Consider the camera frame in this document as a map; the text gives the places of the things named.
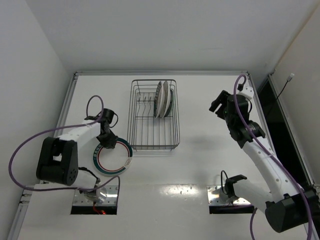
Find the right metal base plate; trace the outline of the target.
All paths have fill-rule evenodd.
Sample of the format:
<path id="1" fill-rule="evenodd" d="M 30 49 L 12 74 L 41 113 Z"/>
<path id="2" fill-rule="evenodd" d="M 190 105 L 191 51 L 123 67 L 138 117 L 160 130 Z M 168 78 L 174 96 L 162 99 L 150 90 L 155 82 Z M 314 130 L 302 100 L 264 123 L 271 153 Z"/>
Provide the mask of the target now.
<path id="1" fill-rule="evenodd" d="M 244 198 L 235 198 L 230 200 L 224 197 L 224 193 L 221 190 L 220 185 L 207 185 L 207 199 L 208 205 L 210 207 L 235 207 L 235 206 L 245 206 L 250 207 L 251 203 Z"/>

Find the metal base plate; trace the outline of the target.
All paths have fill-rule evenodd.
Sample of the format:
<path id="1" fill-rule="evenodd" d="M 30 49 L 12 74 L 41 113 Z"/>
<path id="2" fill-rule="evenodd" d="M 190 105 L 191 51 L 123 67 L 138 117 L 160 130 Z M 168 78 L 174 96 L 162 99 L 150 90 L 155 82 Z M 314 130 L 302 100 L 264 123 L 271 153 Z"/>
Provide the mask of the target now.
<path id="1" fill-rule="evenodd" d="M 104 186 L 94 191 L 76 190 L 73 197 L 73 206 L 115 206 L 118 198 L 118 187 L 115 185 Z"/>
<path id="2" fill-rule="evenodd" d="M 244 198 L 235 198 L 230 200 L 224 197 L 224 193 L 221 190 L 220 185 L 207 185 L 207 199 L 208 205 L 210 207 L 235 207 L 235 206 L 245 206 L 250 207 L 251 203 Z"/>

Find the white grey rimmed plate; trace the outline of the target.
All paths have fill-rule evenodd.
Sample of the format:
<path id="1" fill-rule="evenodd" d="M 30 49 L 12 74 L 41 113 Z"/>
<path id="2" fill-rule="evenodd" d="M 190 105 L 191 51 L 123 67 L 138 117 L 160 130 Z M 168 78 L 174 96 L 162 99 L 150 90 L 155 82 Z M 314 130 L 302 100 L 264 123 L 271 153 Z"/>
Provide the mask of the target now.
<path id="1" fill-rule="evenodd" d="M 164 81 L 161 88 L 161 98 L 163 99 L 161 108 L 159 109 L 159 117 L 162 119 L 165 116 L 167 110 L 167 105 L 170 102 L 169 98 L 169 84 L 168 81 Z"/>

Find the small blue patterned plate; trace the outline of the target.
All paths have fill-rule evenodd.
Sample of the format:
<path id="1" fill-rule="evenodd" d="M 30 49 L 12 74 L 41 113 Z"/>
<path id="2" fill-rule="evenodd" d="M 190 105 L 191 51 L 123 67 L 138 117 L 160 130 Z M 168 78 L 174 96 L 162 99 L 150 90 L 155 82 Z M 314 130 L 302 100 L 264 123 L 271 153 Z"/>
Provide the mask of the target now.
<path id="1" fill-rule="evenodd" d="M 172 89 L 170 89 L 170 102 L 169 102 L 169 106 L 165 112 L 164 117 L 168 117 L 170 115 L 170 112 L 171 112 L 172 106 L 173 106 L 173 101 L 174 101 L 174 91 Z"/>

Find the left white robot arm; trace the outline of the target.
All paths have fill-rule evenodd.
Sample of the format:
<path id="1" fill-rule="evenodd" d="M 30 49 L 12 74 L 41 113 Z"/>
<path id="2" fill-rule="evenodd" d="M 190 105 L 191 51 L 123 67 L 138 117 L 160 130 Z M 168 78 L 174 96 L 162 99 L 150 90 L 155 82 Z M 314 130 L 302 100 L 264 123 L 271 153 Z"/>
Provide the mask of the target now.
<path id="1" fill-rule="evenodd" d="M 79 167 L 79 150 L 94 138 L 106 149 L 115 148 L 118 137 L 110 129 L 115 115 L 113 110 L 104 108 L 99 115 L 87 116 L 80 126 L 69 132 L 58 137 L 45 138 L 36 177 L 82 192 L 96 191 L 97 178 Z"/>

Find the green red rimmed plate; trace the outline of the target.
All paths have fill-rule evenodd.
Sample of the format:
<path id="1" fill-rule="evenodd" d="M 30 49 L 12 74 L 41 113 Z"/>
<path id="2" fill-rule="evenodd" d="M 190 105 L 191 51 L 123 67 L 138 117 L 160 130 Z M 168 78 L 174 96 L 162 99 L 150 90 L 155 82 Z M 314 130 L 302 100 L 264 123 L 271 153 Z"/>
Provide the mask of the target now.
<path id="1" fill-rule="evenodd" d="M 157 88 L 155 91 L 155 95 L 154 95 L 154 108 L 153 108 L 153 117 L 157 118 L 157 114 L 158 114 L 158 100 L 159 100 L 159 95 L 160 95 L 160 91 L 162 88 L 162 82 L 159 81 L 157 84 Z"/>
<path id="2" fill-rule="evenodd" d="M 133 150 L 126 140 L 118 138 L 115 148 L 105 148 L 100 143 L 94 149 L 92 161 L 96 170 L 104 176 L 118 176 L 131 165 Z"/>

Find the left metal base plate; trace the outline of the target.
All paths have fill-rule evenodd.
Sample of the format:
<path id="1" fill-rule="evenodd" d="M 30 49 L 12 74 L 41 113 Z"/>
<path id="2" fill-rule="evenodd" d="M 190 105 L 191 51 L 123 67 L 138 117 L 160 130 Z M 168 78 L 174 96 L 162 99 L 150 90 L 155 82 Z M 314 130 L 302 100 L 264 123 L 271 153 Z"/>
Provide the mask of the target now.
<path id="1" fill-rule="evenodd" d="M 73 197 L 73 206 L 115 206 L 118 198 L 118 187 L 115 185 L 104 186 L 94 191 L 76 190 Z"/>

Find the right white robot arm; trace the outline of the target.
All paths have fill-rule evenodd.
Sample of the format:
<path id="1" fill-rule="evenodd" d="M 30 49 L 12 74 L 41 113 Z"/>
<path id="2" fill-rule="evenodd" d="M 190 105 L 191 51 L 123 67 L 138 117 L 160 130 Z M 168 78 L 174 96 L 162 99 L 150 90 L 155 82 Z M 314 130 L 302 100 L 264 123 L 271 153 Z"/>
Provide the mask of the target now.
<path id="1" fill-rule="evenodd" d="M 268 191 L 253 184 L 242 174 L 225 180 L 220 199 L 225 203 L 244 198 L 264 213 L 277 233 L 303 224 L 312 224 L 310 204 L 318 201 L 313 189 L 303 190 L 286 173 L 271 151 L 268 140 L 258 123 L 249 119 L 247 99 L 223 90 L 211 103 L 210 112 L 225 120 L 230 136 L 251 158 L 267 183 Z"/>

